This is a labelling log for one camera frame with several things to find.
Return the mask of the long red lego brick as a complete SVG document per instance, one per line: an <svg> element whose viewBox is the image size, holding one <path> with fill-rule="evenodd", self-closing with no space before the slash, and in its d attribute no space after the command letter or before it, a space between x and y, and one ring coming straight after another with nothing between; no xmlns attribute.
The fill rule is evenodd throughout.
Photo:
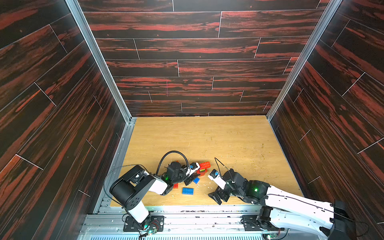
<svg viewBox="0 0 384 240"><path fill-rule="evenodd" d="M204 162L204 163L200 163L199 166L200 166L200 170L209 169L211 167L211 163Z"/></svg>
<svg viewBox="0 0 384 240"><path fill-rule="evenodd" d="M203 170L203 169L199 169L197 171L197 174L199 174L200 176L204 176L207 173L207 171L208 171L208 169L206 169L207 170L206 172L200 172L200 170Z"/></svg>

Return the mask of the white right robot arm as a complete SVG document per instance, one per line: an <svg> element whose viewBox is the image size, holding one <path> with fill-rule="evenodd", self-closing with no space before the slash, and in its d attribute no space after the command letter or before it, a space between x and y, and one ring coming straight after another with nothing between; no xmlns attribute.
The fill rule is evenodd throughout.
<svg viewBox="0 0 384 240"><path fill-rule="evenodd" d="M355 240L358 237L356 222L348 215L344 202L300 197L262 181L248 181L233 169L224 175L212 170L208 177L218 186L209 194L218 205L237 197L244 203L261 206L258 215L242 219L245 227L263 231L297 230L322 240Z"/></svg>

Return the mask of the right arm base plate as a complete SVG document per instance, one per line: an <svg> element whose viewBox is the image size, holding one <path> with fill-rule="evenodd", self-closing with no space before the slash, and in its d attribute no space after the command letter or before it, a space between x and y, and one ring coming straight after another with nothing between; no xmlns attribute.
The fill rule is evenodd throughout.
<svg viewBox="0 0 384 240"><path fill-rule="evenodd" d="M258 215L241 216L241 224L246 232L250 231L285 231L285 228L277 228L269 221L260 220Z"/></svg>

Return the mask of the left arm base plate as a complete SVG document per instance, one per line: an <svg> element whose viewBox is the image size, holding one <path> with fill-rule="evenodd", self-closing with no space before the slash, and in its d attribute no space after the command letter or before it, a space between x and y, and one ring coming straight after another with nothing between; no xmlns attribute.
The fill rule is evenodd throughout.
<svg viewBox="0 0 384 240"><path fill-rule="evenodd" d="M136 221L132 216L127 216L125 219L123 232L140 232L151 235L162 232L164 230L164 224L164 216L149 215L142 223Z"/></svg>

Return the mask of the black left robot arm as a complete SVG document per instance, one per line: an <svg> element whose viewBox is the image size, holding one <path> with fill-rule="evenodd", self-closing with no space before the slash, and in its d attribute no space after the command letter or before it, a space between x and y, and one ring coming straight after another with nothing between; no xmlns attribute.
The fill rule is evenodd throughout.
<svg viewBox="0 0 384 240"><path fill-rule="evenodd" d="M159 176L149 173L140 165L135 165L110 186L109 192L130 217L143 225L149 220L150 215L142 202L147 192L165 196L175 185L196 177L199 169L199 163L183 166L179 162L172 162L166 172Z"/></svg>

